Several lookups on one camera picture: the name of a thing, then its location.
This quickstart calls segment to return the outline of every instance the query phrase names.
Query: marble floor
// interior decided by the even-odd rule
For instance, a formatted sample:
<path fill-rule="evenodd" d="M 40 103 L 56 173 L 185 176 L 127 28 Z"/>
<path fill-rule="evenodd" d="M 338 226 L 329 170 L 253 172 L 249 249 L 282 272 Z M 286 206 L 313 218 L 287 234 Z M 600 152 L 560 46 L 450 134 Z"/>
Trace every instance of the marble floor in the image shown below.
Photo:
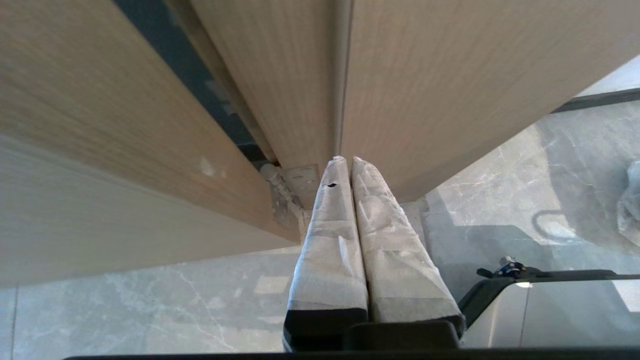
<path fill-rule="evenodd" d="M 640 273 L 616 230 L 640 101 L 545 117 L 404 208 L 454 297 L 505 255 Z M 0 290 L 0 359 L 280 351 L 299 247 Z"/>

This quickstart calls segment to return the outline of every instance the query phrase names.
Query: wood grain surface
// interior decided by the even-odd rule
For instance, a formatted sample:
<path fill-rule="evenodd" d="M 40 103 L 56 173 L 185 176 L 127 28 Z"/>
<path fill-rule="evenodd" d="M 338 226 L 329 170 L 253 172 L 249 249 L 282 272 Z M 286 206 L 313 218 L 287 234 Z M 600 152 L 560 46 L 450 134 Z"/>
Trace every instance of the wood grain surface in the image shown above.
<path fill-rule="evenodd" d="M 2 134 L 299 241 L 297 226 L 273 220 L 267 182 L 111 1 L 2 0 L 0 8 Z M 3 246 L 14 240 L 3 237 Z M 142 256 L 153 239 L 140 241 L 120 251 Z M 219 252 L 188 236 L 175 241 L 191 248 L 163 261 L 217 256 L 239 240 L 220 241 Z M 242 241 L 264 248 L 260 238 Z"/>
<path fill-rule="evenodd" d="M 0 135 L 0 288 L 296 245 Z"/>
<path fill-rule="evenodd" d="M 334 146 L 335 2 L 192 3 L 283 168 L 324 168 Z"/>
<path fill-rule="evenodd" d="M 635 0 L 355 0 L 342 154 L 411 201 L 640 53 Z"/>
<path fill-rule="evenodd" d="M 253 141 L 255 141 L 256 145 L 262 150 L 264 157 L 270 162 L 276 161 L 277 158 L 273 149 L 264 136 L 258 122 L 255 120 L 251 109 L 249 109 L 246 101 L 244 101 L 244 97 L 240 94 L 240 90 L 236 86 L 231 74 L 229 74 L 227 66 L 211 42 L 209 35 L 202 26 L 200 18 L 198 18 L 191 3 L 188 0 L 164 0 L 164 3 L 172 11 L 175 20 L 180 24 L 180 27 L 189 38 L 191 45 L 211 75 L 227 93 L 226 95 L 231 105 L 236 109 L 244 126 L 246 126 L 253 137 Z"/>

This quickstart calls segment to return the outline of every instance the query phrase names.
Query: gray tile floor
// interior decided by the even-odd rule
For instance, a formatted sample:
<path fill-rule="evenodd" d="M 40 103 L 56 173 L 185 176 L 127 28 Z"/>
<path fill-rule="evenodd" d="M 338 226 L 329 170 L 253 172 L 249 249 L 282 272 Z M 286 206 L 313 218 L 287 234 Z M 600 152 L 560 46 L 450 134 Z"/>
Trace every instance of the gray tile floor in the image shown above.
<path fill-rule="evenodd" d="M 640 249 L 617 233 L 615 214 L 639 135 L 640 102 L 549 115 L 405 209 L 457 299 L 480 280 L 476 268 L 505 255 L 547 270 L 640 273 Z M 0 290 L 0 359 L 279 351 L 299 253 Z"/>

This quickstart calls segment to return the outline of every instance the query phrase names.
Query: white plastic cover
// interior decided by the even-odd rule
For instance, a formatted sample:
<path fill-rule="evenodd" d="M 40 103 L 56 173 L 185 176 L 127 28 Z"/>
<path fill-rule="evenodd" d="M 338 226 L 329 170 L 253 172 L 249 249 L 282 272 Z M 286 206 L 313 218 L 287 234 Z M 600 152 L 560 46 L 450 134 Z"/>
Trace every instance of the white plastic cover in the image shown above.
<path fill-rule="evenodd" d="M 362 253 L 346 160 L 329 161 L 296 265 L 289 310 L 367 309 Z"/>
<path fill-rule="evenodd" d="M 378 169 L 355 157 L 351 183 L 372 319 L 414 322 L 460 315 Z"/>
<path fill-rule="evenodd" d="M 618 231 L 640 246 L 640 161 L 627 170 L 629 186 L 618 201 Z"/>

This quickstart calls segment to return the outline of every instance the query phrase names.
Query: black strip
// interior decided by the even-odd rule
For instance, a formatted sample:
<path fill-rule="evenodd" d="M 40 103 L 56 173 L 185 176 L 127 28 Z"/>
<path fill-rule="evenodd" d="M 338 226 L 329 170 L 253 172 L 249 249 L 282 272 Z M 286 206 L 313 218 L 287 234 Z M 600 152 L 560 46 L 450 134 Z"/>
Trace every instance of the black strip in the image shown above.
<path fill-rule="evenodd" d="M 211 84 L 216 83 L 214 78 L 193 49 L 182 28 L 172 22 L 171 12 L 164 2 L 162 0 L 114 0 L 114 3 L 231 140 L 238 146 L 255 146 L 250 152 L 243 151 L 249 161 L 265 160 L 264 154 L 255 145 L 253 137 L 238 114 L 227 113 L 228 109 L 232 109 L 229 100 L 219 99 L 209 88 Z"/>
<path fill-rule="evenodd" d="M 551 113 L 593 108 L 595 106 L 618 104 L 619 102 L 640 100 L 640 88 L 606 92 L 603 94 L 574 97 Z"/>
<path fill-rule="evenodd" d="M 256 354 L 172 354 L 172 355 L 124 355 L 124 356 L 79 356 L 67 360 L 635 360 L 640 359 L 640 347 L 610 348 L 503 348 L 503 349 L 465 349 L 430 351 L 375 351 L 375 352 L 298 352 L 256 353 Z"/>
<path fill-rule="evenodd" d="M 369 320 L 366 309 L 289 310 L 284 320 L 283 341 L 288 350 L 342 350 L 342 336 L 358 323 Z"/>

